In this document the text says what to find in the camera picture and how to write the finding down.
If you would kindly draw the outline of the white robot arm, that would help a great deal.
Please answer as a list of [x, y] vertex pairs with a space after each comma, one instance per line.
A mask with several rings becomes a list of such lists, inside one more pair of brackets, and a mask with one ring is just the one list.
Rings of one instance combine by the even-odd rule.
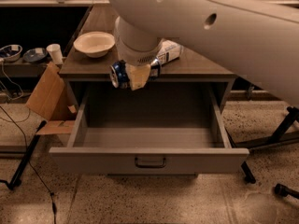
[[299, 106], [299, 10], [258, 0], [109, 0], [119, 56], [140, 65], [163, 38]]

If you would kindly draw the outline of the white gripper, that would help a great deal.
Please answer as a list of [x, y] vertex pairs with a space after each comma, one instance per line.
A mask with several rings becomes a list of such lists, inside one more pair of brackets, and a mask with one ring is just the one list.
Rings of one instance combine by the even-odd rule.
[[115, 21], [114, 38], [119, 59], [129, 63], [125, 71], [131, 90], [142, 89], [150, 76], [148, 63], [156, 58], [162, 39], [134, 27], [122, 17]]

